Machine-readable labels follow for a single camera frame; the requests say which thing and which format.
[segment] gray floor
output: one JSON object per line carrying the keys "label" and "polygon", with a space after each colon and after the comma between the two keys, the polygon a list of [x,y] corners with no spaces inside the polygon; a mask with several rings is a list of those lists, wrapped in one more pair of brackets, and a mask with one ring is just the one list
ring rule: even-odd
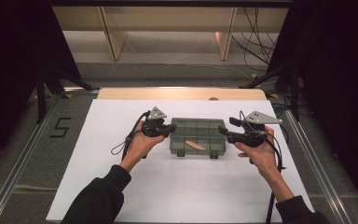
{"label": "gray floor", "polygon": [[[238,87],[249,83],[248,77],[251,74],[263,75],[263,72],[256,72],[244,65],[243,51],[236,48],[235,45],[230,49],[228,60],[221,62],[213,35],[210,34],[146,33],[143,35],[134,33],[127,39],[131,42],[131,48],[130,45],[126,45],[127,47],[123,49],[122,57],[118,62],[109,59],[100,34],[86,33],[84,34],[87,37],[86,40],[79,38],[76,33],[66,35],[83,80],[93,86]],[[179,41],[175,41],[175,37],[178,35],[180,36]],[[168,44],[159,45],[163,36],[167,36]],[[175,54],[179,54],[179,56],[169,58]],[[250,59],[250,56],[248,63],[257,69],[267,68],[256,59]],[[72,85],[65,81],[63,84],[65,86]],[[272,87],[273,83],[263,84],[261,89],[269,91]],[[42,137],[0,216],[0,223],[47,223],[45,218],[49,206],[71,158],[90,103],[96,97],[97,95],[92,93],[79,93],[63,97],[58,101],[52,110]],[[278,99],[272,98],[270,101],[279,103]],[[301,114],[310,115],[311,113],[305,108],[301,110]],[[12,134],[7,146],[0,151],[0,186],[5,183],[16,159],[24,149],[34,129],[36,118],[37,102],[31,96],[16,131]],[[63,138],[51,138],[52,135],[62,134],[62,130],[54,129],[59,118],[70,118],[61,123],[62,126],[69,127],[69,130]],[[312,205],[316,210],[323,212],[331,223],[340,223],[336,221],[315,174],[310,169],[309,161],[296,139],[287,115],[282,114],[281,118],[284,121],[283,127],[290,136],[289,148]],[[353,223],[358,223],[358,192],[356,188],[339,161],[331,156],[331,147],[318,121],[303,115],[300,118],[300,123],[335,191],[349,212],[351,220]]]}

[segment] gray plastic box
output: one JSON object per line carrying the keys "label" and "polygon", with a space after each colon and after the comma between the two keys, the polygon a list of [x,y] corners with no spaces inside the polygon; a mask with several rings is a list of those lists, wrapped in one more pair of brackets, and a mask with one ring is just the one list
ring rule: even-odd
{"label": "gray plastic box", "polygon": [[[218,125],[225,126],[222,119],[182,119],[172,118],[176,124],[175,132],[171,133],[170,150],[178,157],[185,155],[209,155],[217,159],[226,152],[226,138],[219,133]],[[186,141],[191,141],[204,147],[205,150],[195,149]]]}

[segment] black sleeve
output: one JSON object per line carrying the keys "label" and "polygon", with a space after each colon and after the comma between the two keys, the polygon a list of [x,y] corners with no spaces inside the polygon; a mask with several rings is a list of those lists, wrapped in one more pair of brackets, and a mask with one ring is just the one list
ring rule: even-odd
{"label": "black sleeve", "polygon": [[305,205],[304,200],[301,196],[296,196],[282,203],[277,203],[276,206],[279,213],[281,214],[282,223],[329,223],[327,218],[322,213],[312,213]]}
{"label": "black sleeve", "polygon": [[122,190],[131,176],[113,165],[104,178],[93,179],[75,198],[61,224],[112,224],[124,203]]}

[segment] white table surface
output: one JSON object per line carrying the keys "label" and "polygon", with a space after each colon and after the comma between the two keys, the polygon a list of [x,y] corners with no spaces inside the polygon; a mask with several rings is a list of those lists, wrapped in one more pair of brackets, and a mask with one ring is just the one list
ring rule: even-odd
{"label": "white table surface", "polygon": [[[76,195],[95,177],[104,177],[111,165],[119,164],[121,153],[111,149],[122,143],[136,120],[157,106],[172,118],[223,119],[232,132],[229,117],[247,116],[254,110],[275,116],[269,101],[149,101],[94,100],[79,135],[71,160],[50,207],[47,220],[60,221]],[[279,125],[275,130],[282,150],[282,175],[295,195],[310,199],[284,141]],[[246,223],[264,222],[271,190],[248,159],[227,143],[218,160],[209,156],[178,158],[170,152],[170,138],[155,146],[147,159],[131,171],[132,181],[124,189],[125,202],[116,222],[151,223]],[[273,222],[281,217],[274,206]]]}

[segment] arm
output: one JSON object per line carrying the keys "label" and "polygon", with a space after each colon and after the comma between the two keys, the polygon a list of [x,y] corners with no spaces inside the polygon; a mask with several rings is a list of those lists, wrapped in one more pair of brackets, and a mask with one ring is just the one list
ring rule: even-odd
{"label": "arm", "polygon": [[163,136],[134,135],[127,156],[120,165],[113,165],[104,178],[95,178],[76,196],[62,224],[113,223],[124,203],[122,190],[131,181],[130,171],[163,140]]}
{"label": "arm", "polygon": [[[268,140],[273,143],[274,131],[266,126]],[[275,152],[267,143],[259,147],[248,147],[243,143],[235,143],[235,147],[242,153],[239,157],[249,157],[272,189],[278,203],[283,223],[328,223],[320,213],[312,213],[305,205],[301,196],[295,197],[287,186],[275,161]]]}

